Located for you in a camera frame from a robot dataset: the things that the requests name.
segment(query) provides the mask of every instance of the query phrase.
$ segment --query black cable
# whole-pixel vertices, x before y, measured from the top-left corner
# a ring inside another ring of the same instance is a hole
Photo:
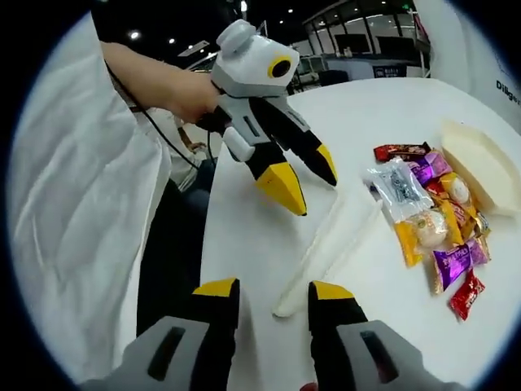
[[[207,139],[206,139],[206,144],[208,146],[208,154],[210,155],[210,161],[212,162],[212,165],[213,165],[213,170],[215,171],[216,169],[216,164],[215,164],[215,160],[213,159],[213,155],[212,155],[212,147],[210,147],[210,132],[207,131]]]
[[[177,152],[177,154],[184,160],[186,161],[186,163],[188,163],[189,165],[191,165],[192,167],[194,167],[195,169],[197,169],[199,171],[199,167],[197,165],[195,165],[194,163],[192,163],[190,161],[190,159],[188,159],[186,156],[184,156],[181,151],[179,151],[174,145],[172,145],[172,143],[170,142],[170,140],[168,140],[166,138],[166,136],[163,134],[163,132],[160,130],[160,127],[155,123],[155,121],[152,119],[152,117],[147,113],[147,110],[145,110],[145,108],[138,102],[138,100],[136,99],[136,97],[123,85],[123,83],[121,82],[121,80],[118,78],[118,76],[116,76],[114,74],[114,72],[110,69],[110,67],[108,66],[107,64],[107,61],[105,61],[105,64],[107,65],[107,69],[108,69],[108,72],[111,74],[112,78],[120,85],[121,89],[123,90],[123,92],[125,92],[125,94],[132,99],[132,101],[134,102],[134,104],[138,107],[138,109],[145,115],[145,117],[150,121],[150,123],[155,127],[155,130],[157,130],[157,132],[161,135],[161,137],[164,139],[164,141],[175,151]]]

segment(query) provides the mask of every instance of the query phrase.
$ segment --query red candy wrapper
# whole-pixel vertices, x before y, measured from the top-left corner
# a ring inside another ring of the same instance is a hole
[[[484,289],[483,283],[474,275],[474,270],[470,269],[466,274],[465,282],[450,299],[449,305],[461,319],[466,320],[472,304]]]
[[[424,157],[431,151],[429,144],[388,144],[376,147],[374,149],[374,157],[377,161],[386,162],[401,157],[403,161],[411,161]]]

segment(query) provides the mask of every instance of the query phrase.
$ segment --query purple candy wrapper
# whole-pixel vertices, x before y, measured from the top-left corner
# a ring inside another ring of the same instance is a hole
[[[436,268],[436,293],[441,293],[465,270],[489,261],[484,238],[471,238],[450,251],[433,251]]]
[[[438,178],[453,171],[449,163],[438,151],[429,152],[423,158],[410,161],[408,164],[422,186],[433,178]]]

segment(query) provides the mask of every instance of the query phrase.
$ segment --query round white table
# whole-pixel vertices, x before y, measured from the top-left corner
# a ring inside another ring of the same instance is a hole
[[[347,191],[362,186],[361,172],[375,164],[374,147],[424,141],[439,147],[445,119],[481,129],[521,171],[521,137],[491,109],[440,81],[352,81],[293,95],[289,103],[328,146],[339,185]],[[306,312],[276,319],[271,309],[335,197],[295,156],[287,153],[287,159],[300,177],[307,217],[267,200],[246,165],[233,161],[226,148],[219,156],[201,283],[230,276],[241,280],[245,300],[229,390],[296,391],[315,379]],[[361,193],[348,193],[351,202],[353,197],[357,202]],[[489,220],[493,260],[475,272],[486,289],[466,322],[447,306],[461,280],[432,296],[425,268],[405,267],[397,237],[383,216],[331,282],[353,292],[368,319],[381,319],[419,348],[428,371],[441,380],[475,385],[506,348],[521,308],[521,219]]]

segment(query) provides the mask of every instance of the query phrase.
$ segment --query white lab coat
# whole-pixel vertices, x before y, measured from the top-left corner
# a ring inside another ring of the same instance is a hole
[[[86,16],[28,97],[7,188],[21,295],[76,382],[105,376],[135,338],[139,265],[170,165],[114,91]]]

